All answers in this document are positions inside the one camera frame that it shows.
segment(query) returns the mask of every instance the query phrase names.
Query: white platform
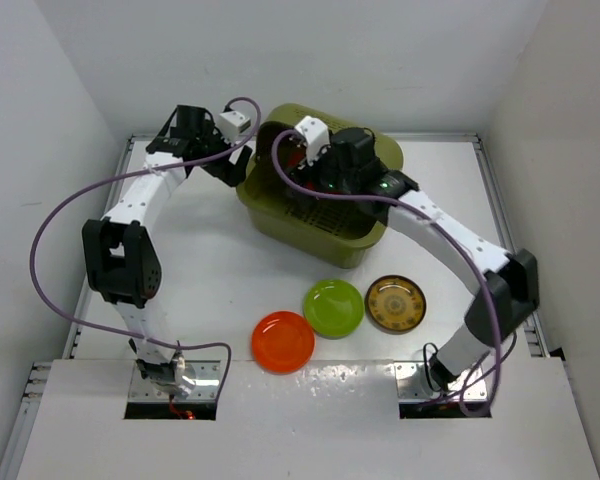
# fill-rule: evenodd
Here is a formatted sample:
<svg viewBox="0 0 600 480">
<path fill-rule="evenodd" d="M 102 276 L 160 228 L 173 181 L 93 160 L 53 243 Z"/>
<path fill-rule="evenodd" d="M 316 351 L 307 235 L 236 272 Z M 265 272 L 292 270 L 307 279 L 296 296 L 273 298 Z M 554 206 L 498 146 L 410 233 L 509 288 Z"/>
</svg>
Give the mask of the white platform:
<svg viewBox="0 0 600 480">
<path fill-rule="evenodd" d="M 399 420 L 391 367 L 324 363 L 235 362 L 217 420 L 179 422 L 122 420 L 131 361 L 57 361 L 18 478 L 598 478 L 559 360 L 506 365 L 475 420 Z"/>
<path fill-rule="evenodd" d="M 405 172 L 496 242 L 474 145 L 401 146 Z M 136 143 L 129 168 L 140 165 L 142 147 Z M 123 420 L 133 355 L 126 339 L 84 330 L 69 349 L 76 360 L 51 369 L 19 479 L 598 478 L 561 362 L 531 358 L 524 334 L 505 364 L 493 418 L 399 419 L 391 361 L 417 358 L 426 341 L 444 343 L 470 301 L 460 281 L 408 239 L 388 232 L 359 268 L 333 268 L 256 232 L 235 193 L 196 172 L 153 240 L 177 337 L 234 348 L 217 420 Z M 251 360 L 254 325 L 274 310 L 300 312 L 315 281 L 337 276 L 365 292 L 389 273 L 410 277 L 427 296 L 413 332 L 387 335 L 366 319 L 345 339 L 319 338 L 312 361 L 292 375 L 269 375 Z M 122 326 L 99 296 L 84 300 L 87 320 Z"/>
</svg>

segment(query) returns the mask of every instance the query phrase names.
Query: green basket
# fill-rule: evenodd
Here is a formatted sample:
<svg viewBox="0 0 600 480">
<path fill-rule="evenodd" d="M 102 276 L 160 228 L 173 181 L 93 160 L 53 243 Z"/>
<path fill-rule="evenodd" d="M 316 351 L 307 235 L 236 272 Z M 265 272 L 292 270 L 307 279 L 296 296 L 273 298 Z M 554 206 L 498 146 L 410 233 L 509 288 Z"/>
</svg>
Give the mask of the green basket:
<svg viewBox="0 0 600 480">
<path fill-rule="evenodd" d="M 247 179 L 236 189 L 238 198 L 246 205 L 253 225 L 265 235 L 338 267 L 354 268 L 382 238 L 386 227 L 350 202 L 321 200 L 309 210 L 301 210 L 285 195 L 285 185 L 271 163 L 275 137 L 307 115 L 319 118 L 334 132 L 357 126 L 301 105 L 289 103 L 274 109 L 258 130 Z M 375 130 L 373 133 L 380 160 L 390 169 L 402 169 L 398 143 Z M 286 162 L 289 149 L 289 143 L 280 146 L 281 162 Z"/>
</svg>

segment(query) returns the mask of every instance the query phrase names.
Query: metal base plate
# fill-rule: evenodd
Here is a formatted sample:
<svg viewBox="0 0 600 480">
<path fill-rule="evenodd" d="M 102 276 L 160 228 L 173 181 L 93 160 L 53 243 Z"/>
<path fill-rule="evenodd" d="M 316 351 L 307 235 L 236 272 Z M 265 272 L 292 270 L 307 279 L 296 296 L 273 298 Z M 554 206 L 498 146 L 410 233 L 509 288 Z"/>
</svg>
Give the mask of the metal base plate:
<svg viewBox="0 0 600 480">
<path fill-rule="evenodd" d="M 220 362 L 186 361 L 185 374 L 193 388 L 188 397 L 181 397 L 176 403 L 215 403 L 220 385 Z M 169 395 L 158 390 L 149 380 L 143 380 L 140 370 L 133 369 L 129 385 L 128 403 L 168 403 Z"/>
<path fill-rule="evenodd" d="M 396 372 L 398 400 L 400 403 L 420 403 L 427 400 L 433 400 L 438 396 L 436 393 L 427 393 L 427 391 L 430 392 L 430 389 L 426 386 L 426 382 L 423 381 L 423 362 L 395 362 L 393 365 Z M 462 372 L 458 379 L 449 385 L 450 390 L 460 390 L 465 379 L 467 378 L 468 373 L 468 371 Z M 481 376 L 482 369 L 478 368 L 471 375 L 471 379 L 468 383 L 472 383 Z M 482 403 L 486 401 L 487 398 L 487 383 L 484 380 L 480 380 L 473 387 L 469 388 L 464 394 L 466 403 Z"/>
</svg>

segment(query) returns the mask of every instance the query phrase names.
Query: white wall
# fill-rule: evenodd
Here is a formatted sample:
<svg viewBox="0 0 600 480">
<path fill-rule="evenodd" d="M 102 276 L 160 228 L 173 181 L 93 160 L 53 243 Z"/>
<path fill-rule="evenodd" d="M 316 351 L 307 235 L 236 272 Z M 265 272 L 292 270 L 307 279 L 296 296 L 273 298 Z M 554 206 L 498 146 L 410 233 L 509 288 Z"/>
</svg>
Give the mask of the white wall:
<svg viewBox="0 0 600 480">
<path fill-rule="evenodd" d="M 0 1 L 0 460 L 31 363 L 62 353 L 67 325 L 38 300 L 29 245 L 51 208 L 112 173 L 118 145 L 33 0 Z M 80 227 L 106 192 L 75 205 L 40 252 L 48 292 L 75 306 Z"/>
<path fill-rule="evenodd" d="M 550 2 L 487 145 L 600 469 L 600 0 Z"/>
<path fill-rule="evenodd" d="M 481 130 L 546 0 L 36 0 L 115 132 L 252 95 L 393 131 Z"/>
</svg>

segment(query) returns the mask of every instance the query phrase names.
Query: orange plate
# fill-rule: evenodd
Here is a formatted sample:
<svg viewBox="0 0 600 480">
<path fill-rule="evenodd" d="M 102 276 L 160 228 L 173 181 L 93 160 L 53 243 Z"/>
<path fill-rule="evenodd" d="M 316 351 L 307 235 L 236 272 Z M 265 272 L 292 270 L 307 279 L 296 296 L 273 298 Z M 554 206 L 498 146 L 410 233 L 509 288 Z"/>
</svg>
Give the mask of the orange plate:
<svg viewBox="0 0 600 480">
<path fill-rule="evenodd" d="M 251 335 L 251 350 L 260 366 L 274 373 L 291 373 L 311 358 L 316 339 L 311 325 L 293 312 L 274 312 Z"/>
</svg>

